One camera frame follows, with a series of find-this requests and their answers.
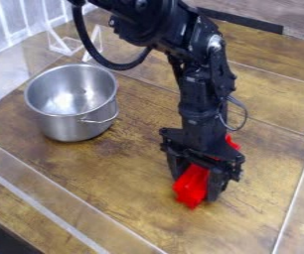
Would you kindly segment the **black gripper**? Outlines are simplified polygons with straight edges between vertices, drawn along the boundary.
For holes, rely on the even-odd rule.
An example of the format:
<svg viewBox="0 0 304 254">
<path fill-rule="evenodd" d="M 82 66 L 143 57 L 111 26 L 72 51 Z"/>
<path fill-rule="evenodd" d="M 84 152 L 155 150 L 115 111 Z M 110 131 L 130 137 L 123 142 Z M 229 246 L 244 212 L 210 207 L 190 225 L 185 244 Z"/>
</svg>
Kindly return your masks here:
<svg viewBox="0 0 304 254">
<path fill-rule="evenodd" d="M 171 176 L 177 180 L 189 168 L 185 150 L 178 148 L 207 153 L 214 151 L 227 134 L 227 113 L 217 112 L 202 120 L 183 118 L 181 128 L 162 128 L 159 134 L 163 139 L 161 150 L 167 155 Z M 217 201 L 227 188 L 227 182 L 238 182 L 240 178 L 241 170 L 213 167 L 209 175 L 206 201 Z"/>
</svg>

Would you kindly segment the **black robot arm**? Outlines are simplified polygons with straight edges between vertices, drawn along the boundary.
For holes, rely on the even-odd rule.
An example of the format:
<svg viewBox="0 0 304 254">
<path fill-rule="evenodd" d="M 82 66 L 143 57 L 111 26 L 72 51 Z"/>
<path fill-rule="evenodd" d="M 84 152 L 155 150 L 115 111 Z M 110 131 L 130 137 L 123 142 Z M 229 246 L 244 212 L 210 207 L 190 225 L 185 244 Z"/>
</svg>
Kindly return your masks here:
<svg viewBox="0 0 304 254">
<path fill-rule="evenodd" d="M 219 27 L 182 0 L 68 0 L 76 30 L 92 58 L 106 67 L 128 70 L 156 50 L 167 56 L 179 86 L 182 127 L 163 128 L 161 149 L 167 155 L 178 201 L 189 206 L 214 201 L 238 181 L 244 154 L 230 140 L 227 105 L 235 102 L 235 75 L 227 66 Z M 108 25 L 119 38 L 143 52 L 130 63 L 114 63 L 91 42 L 82 8 L 90 3 L 111 13 Z"/>
</svg>

